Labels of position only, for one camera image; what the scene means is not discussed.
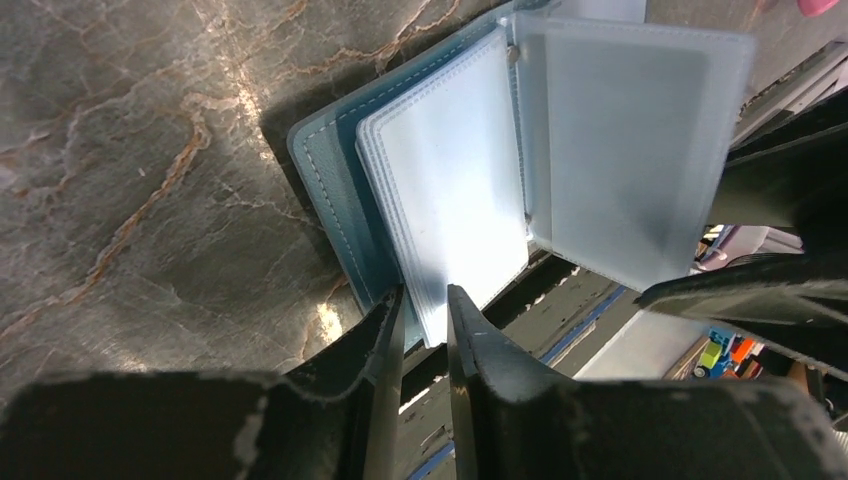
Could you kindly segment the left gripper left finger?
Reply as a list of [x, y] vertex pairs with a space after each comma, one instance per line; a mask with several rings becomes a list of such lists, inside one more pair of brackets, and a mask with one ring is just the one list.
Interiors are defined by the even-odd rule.
[[406, 292], [285, 373], [70, 372], [1, 419], [5, 479], [386, 479]]

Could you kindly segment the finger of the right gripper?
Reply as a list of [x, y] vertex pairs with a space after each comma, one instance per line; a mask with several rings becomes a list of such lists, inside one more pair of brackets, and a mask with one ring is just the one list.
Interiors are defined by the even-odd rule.
[[656, 284], [641, 309], [753, 337], [847, 379], [847, 253], [776, 254]]
[[800, 229], [847, 220], [847, 91], [728, 154], [709, 224]]

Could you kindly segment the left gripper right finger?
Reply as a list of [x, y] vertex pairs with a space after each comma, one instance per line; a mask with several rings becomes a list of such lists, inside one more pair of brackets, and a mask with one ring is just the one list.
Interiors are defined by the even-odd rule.
[[782, 380], [579, 381], [447, 289], [461, 479], [843, 479], [822, 409]]

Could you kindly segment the blue card holder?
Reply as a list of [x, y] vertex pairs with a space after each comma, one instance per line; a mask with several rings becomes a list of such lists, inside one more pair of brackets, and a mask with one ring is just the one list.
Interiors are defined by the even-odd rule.
[[687, 275], [755, 53], [641, 1], [512, 1], [295, 124], [292, 161], [365, 309], [447, 338], [538, 246], [636, 291]]

